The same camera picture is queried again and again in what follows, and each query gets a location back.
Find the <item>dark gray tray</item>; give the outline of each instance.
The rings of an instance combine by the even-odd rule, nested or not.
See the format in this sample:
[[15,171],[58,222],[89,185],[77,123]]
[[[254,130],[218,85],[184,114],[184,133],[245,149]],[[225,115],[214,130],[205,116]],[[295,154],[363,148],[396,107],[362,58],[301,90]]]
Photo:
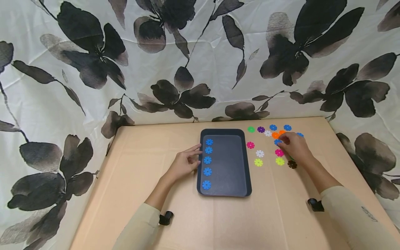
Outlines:
[[[207,154],[206,140],[212,139],[213,151]],[[205,129],[201,132],[200,143],[203,154],[197,173],[197,191],[207,196],[246,197],[252,192],[250,171],[247,159],[246,140],[240,129]],[[204,157],[212,159],[211,164],[203,162]],[[211,168],[212,174],[205,176],[203,170]],[[205,190],[202,183],[211,182],[211,188]]]

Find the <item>person's left hand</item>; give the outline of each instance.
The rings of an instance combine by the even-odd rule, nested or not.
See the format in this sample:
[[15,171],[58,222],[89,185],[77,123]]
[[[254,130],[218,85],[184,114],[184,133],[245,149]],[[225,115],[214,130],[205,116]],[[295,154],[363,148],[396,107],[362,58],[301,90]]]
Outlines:
[[197,144],[185,151],[177,153],[174,162],[171,164],[166,174],[174,180],[179,180],[195,170],[200,164],[200,161],[196,157],[202,153],[202,151],[199,150],[200,147],[201,144]]

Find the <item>forearm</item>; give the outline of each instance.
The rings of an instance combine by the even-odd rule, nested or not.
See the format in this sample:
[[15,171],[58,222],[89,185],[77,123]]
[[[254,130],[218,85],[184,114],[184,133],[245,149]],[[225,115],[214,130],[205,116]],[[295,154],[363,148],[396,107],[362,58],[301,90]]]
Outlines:
[[167,198],[168,193],[170,192],[175,181],[175,178],[173,178],[170,174],[166,173],[163,175],[144,203],[161,211],[165,199]]
[[147,200],[125,226],[113,250],[144,250],[151,245],[158,232],[160,211],[175,183],[169,174],[163,175]]
[[366,206],[347,188],[334,186],[321,193],[322,205],[342,229],[353,250],[399,250],[400,246]]
[[300,161],[299,164],[308,173],[319,193],[334,186],[342,186],[316,158],[308,158]]

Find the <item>person's right hand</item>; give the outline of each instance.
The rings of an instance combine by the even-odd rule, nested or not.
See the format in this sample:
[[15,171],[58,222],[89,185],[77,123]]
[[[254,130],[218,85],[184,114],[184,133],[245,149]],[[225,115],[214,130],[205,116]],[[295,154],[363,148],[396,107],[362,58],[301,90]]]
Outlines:
[[278,143],[278,146],[300,164],[314,158],[311,151],[308,149],[304,137],[293,132],[286,132],[281,134],[279,139],[283,141],[283,143]]

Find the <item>wrist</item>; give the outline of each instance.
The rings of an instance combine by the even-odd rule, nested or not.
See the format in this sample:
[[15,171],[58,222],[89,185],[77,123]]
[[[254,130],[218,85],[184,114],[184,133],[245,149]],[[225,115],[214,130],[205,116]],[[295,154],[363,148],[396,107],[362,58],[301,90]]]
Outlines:
[[172,174],[170,171],[167,171],[161,178],[160,181],[163,181],[167,184],[173,185],[178,179],[174,174]]

